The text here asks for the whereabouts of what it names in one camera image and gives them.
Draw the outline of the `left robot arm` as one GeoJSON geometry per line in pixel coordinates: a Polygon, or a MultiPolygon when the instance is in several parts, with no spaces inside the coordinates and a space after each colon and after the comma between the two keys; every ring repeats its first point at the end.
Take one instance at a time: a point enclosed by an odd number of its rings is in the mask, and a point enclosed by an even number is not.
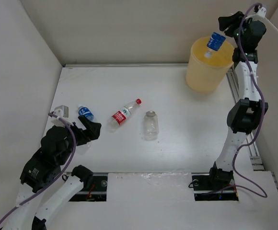
{"type": "Polygon", "coordinates": [[[100,136],[102,125],[80,115],[84,129],[62,116],[48,113],[53,126],[41,139],[41,146],[25,164],[15,206],[0,220],[0,230],[45,230],[59,210],[80,190],[93,183],[93,172],[76,166],[65,183],[44,203],[45,191],[70,165],[76,148],[100,136]]]}

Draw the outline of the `blue label bottle white cap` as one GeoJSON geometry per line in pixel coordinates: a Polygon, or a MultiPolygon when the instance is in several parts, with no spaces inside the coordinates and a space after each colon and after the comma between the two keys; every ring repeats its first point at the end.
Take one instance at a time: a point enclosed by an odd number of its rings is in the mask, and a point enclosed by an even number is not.
{"type": "Polygon", "coordinates": [[[207,51],[204,54],[204,57],[210,58],[214,52],[217,52],[224,41],[226,40],[226,37],[214,32],[211,36],[209,41],[207,42],[207,51]]]}

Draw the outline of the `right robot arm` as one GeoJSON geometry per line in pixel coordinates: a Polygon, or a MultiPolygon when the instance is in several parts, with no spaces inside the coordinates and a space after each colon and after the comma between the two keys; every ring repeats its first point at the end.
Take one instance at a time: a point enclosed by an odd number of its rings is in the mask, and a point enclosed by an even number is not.
{"type": "Polygon", "coordinates": [[[232,61],[238,77],[239,100],[227,116],[228,135],[220,156],[209,171],[207,183],[211,190],[220,190],[233,186],[235,161],[240,149],[252,131],[259,131],[268,104],[257,84],[257,46],[266,33],[266,26],[261,21],[266,15],[266,8],[255,6],[254,14],[238,11],[231,16],[218,18],[219,30],[234,38],[237,47],[232,61]]]}

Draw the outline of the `clear jar with metal lid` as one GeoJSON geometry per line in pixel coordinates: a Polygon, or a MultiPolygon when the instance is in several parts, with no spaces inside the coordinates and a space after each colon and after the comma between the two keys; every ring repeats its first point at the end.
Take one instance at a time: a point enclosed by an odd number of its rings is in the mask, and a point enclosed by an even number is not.
{"type": "Polygon", "coordinates": [[[147,111],[144,116],[144,137],[147,140],[156,139],[159,134],[158,116],[154,111],[147,111]]]}

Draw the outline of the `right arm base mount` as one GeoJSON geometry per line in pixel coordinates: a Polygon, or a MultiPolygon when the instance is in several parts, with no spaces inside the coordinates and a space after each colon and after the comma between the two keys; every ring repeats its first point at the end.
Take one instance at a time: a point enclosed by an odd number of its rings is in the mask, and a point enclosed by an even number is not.
{"type": "Polygon", "coordinates": [[[193,189],[195,201],[239,201],[234,180],[211,180],[208,173],[192,173],[189,188],[193,189]]]}

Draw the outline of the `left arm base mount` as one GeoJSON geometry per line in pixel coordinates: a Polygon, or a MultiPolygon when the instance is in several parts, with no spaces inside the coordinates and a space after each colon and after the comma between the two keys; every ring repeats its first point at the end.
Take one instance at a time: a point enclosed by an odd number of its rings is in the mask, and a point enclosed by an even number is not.
{"type": "Polygon", "coordinates": [[[89,187],[83,188],[75,194],[70,202],[105,202],[107,198],[107,173],[96,173],[93,175],[89,187]]]}

